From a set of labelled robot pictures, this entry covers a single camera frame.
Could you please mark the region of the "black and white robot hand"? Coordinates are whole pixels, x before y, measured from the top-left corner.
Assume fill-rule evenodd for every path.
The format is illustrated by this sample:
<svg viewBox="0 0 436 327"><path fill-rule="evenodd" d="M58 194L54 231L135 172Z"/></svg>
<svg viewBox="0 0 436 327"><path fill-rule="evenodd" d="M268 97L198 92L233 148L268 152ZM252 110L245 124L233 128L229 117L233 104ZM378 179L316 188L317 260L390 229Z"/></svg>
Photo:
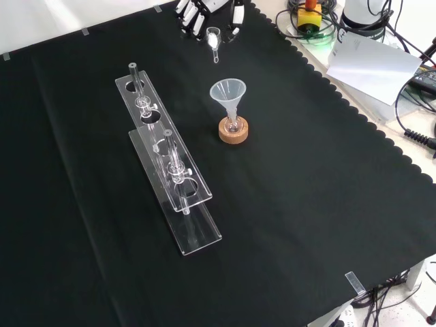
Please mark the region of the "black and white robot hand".
<svg viewBox="0 0 436 327"><path fill-rule="evenodd" d="M239 34L245 17L245 1L243 0L204 0L179 1L175 8L181 31L190 34L198 41L206 37L209 18L230 3L230 23L223 34L226 43L232 42Z"/></svg>

